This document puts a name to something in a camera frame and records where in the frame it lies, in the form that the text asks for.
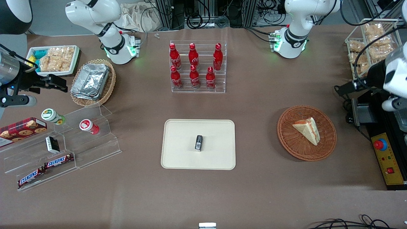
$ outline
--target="cookie box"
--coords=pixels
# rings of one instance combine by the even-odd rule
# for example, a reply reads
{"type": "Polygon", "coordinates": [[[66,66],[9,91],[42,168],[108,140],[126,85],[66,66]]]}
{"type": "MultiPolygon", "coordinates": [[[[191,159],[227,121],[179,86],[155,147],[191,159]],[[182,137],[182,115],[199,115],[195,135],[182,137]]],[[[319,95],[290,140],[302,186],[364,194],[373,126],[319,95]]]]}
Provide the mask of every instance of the cookie box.
{"type": "Polygon", "coordinates": [[[44,131],[47,131],[47,124],[34,117],[10,124],[0,129],[0,147],[44,131]]]}

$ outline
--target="round wicker basket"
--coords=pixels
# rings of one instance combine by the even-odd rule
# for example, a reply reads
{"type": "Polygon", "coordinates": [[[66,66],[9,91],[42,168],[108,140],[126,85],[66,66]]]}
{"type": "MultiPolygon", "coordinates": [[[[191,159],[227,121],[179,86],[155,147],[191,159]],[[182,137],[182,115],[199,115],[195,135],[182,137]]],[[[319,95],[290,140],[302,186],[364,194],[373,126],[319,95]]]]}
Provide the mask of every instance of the round wicker basket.
{"type": "Polygon", "coordinates": [[[294,106],[281,114],[277,124],[278,138],[284,148],[294,157],[304,161],[319,161],[327,158],[336,146],[336,130],[331,120],[322,111],[311,106],[294,106]],[[313,145],[292,124],[313,117],[321,140],[313,145]]]}
{"type": "MultiPolygon", "coordinates": [[[[80,99],[80,98],[74,97],[72,94],[71,94],[71,97],[76,104],[81,105],[81,106],[89,106],[89,105],[92,105],[97,102],[100,104],[104,104],[109,99],[110,95],[113,92],[114,84],[116,83],[116,73],[114,72],[112,64],[104,59],[91,60],[87,64],[104,64],[109,67],[109,74],[107,76],[108,79],[106,81],[105,88],[103,89],[102,96],[99,100],[80,99]]],[[[79,72],[82,70],[83,66],[76,73],[75,78],[72,82],[72,85],[74,85],[76,79],[78,78],[79,72]]]]}

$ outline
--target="sandwich slice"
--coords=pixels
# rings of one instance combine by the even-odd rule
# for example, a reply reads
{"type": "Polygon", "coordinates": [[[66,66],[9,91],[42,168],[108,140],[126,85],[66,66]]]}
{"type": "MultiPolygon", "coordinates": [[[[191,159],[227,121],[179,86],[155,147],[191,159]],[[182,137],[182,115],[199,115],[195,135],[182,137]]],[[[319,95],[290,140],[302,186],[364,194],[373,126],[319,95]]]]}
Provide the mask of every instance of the sandwich slice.
{"type": "Polygon", "coordinates": [[[320,136],[315,120],[311,117],[306,120],[299,120],[293,124],[293,127],[298,130],[302,135],[308,139],[312,144],[317,145],[319,143],[320,136]]]}

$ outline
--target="brown table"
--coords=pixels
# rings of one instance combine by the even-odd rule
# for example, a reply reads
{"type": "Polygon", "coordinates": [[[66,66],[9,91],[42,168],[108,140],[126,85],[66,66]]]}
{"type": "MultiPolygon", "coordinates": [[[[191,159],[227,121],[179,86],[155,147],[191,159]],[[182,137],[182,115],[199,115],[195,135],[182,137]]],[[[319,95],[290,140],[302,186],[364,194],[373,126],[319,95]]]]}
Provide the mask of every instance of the brown table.
{"type": "MultiPolygon", "coordinates": [[[[0,173],[1,227],[178,229],[213,221],[220,229],[297,229],[327,218],[359,221],[358,214],[403,227],[406,192],[384,191],[371,143],[344,121],[332,89],[351,78],[343,42],[352,29],[315,26],[296,59],[271,53],[244,29],[184,29],[161,32],[160,39],[149,34],[140,58],[114,65],[117,82],[105,104],[123,152],[26,192],[16,191],[14,176],[0,173]],[[170,40],[227,40],[226,94],[171,93],[170,40]],[[300,161],[278,141],[277,119],[300,104],[321,109],[335,123],[338,143],[325,160],[300,161]],[[161,167],[164,122],[173,118],[234,121],[236,167],[161,167]]],[[[82,50],[80,65],[106,59],[93,35],[28,36],[29,47],[70,44],[82,50]]],[[[37,98],[35,107],[7,108],[1,125],[38,117],[47,107],[62,114],[81,108],[56,90],[37,98]]]]}

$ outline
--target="clear acrylic shelf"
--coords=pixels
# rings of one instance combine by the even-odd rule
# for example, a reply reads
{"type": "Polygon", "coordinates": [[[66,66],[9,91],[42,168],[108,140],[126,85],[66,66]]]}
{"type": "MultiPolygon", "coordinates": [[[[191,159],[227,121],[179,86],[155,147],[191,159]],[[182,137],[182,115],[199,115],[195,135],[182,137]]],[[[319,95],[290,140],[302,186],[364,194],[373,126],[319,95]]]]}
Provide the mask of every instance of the clear acrylic shelf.
{"type": "Polygon", "coordinates": [[[184,84],[182,89],[175,89],[171,77],[169,77],[171,82],[171,91],[174,93],[225,93],[226,92],[226,62],[228,46],[226,41],[179,41],[171,40],[170,43],[174,43],[177,48],[179,55],[181,56],[181,69],[178,72],[181,75],[182,83],[184,84]],[[190,64],[189,64],[189,44],[195,43],[196,50],[199,54],[199,81],[201,82],[201,87],[199,89],[193,89],[191,85],[191,80],[189,78],[190,64]],[[215,44],[220,43],[222,45],[223,61],[222,67],[219,71],[215,72],[216,87],[214,91],[209,91],[206,88],[206,73],[208,72],[208,67],[213,66],[213,52],[215,51],[215,44]]]}
{"type": "Polygon", "coordinates": [[[18,189],[23,191],[121,153],[117,138],[110,131],[109,121],[106,118],[109,114],[111,112],[106,107],[97,103],[64,115],[65,123],[60,126],[55,125],[54,131],[33,136],[29,141],[3,150],[5,173],[16,176],[15,185],[18,188],[18,180],[40,168],[44,163],[70,153],[74,154],[74,161],[47,169],[44,174],[18,189]],[[79,123],[83,119],[90,119],[98,125],[99,133],[92,135],[80,130],[79,123]],[[61,151],[59,154],[47,151],[45,143],[47,136],[58,140],[61,151]]]}

